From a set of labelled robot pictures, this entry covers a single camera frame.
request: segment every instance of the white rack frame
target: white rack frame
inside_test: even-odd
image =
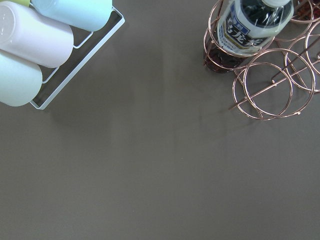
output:
[[[33,100],[30,101],[30,104],[33,105],[38,110],[44,110],[52,100],[60,93],[60,91],[67,85],[68,82],[80,71],[80,69],[92,58],[92,56],[111,38],[111,36],[125,23],[124,16],[115,8],[112,7],[112,11],[116,12],[121,19],[117,24],[108,31],[105,36],[94,46],[94,48],[82,59],[82,61],[71,71],[71,73],[59,84],[59,86],[50,94],[50,96],[41,104],[36,104]],[[86,41],[94,34],[94,32],[90,32],[90,34],[78,45],[73,46],[74,49],[79,49]],[[55,73],[59,70],[59,67],[53,70],[50,76],[42,82],[42,84],[46,84],[49,80],[55,75]]]

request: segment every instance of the copper wire rack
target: copper wire rack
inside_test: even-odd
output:
[[[213,47],[234,57],[219,46],[215,31],[228,1],[218,0],[213,6],[205,31],[204,64],[206,61],[234,73],[234,104],[247,117],[272,120],[300,115],[320,93],[320,2],[294,1],[294,16],[285,29],[270,43],[236,68],[227,68],[209,55]]]

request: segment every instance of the drying rack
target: drying rack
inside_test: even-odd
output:
[[[30,102],[38,110],[44,110],[92,56],[125,23],[124,16],[112,7],[106,25],[95,32],[71,27],[74,35],[73,51],[70,58],[57,68],[40,66],[43,81],[37,96]]]
[[[287,26],[290,28],[291,25],[291,32],[292,29],[301,29],[301,33],[297,36],[294,31],[295,35],[288,37],[285,33],[286,26],[284,34],[274,38],[247,62],[236,68],[223,67],[209,55],[213,47],[227,53],[219,46],[214,34],[225,7],[224,2],[227,1],[218,0],[210,12],[203,45],[204,64],[209,60],[210,63],[235,74],[232,85],[234,104],[229,110],[238,108],[247,117],[264,121],[300,115],[313,96],[320,93],[320,89],[316,87],[316,82],[320,79],[320,17],[315,17],[315,11],[318,13],[320,10],[320,2],[295,1],[295,14]],[[261,75],[268,75],[269,72],[269,76],[259,81]],[[279,88],[279,96],[275,97],[272,91]]]

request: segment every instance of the bottle cap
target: bottle cap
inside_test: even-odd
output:
[[[291,0],[262,0],[262,2],[270,7],[278,8],[286,5]]]

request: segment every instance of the gray surface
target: gray surface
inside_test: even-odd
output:
[[[44,111],[0,105],[1,240],[318,240],[319,103],[261,122],[202,66],[213,1],[125,25]]]

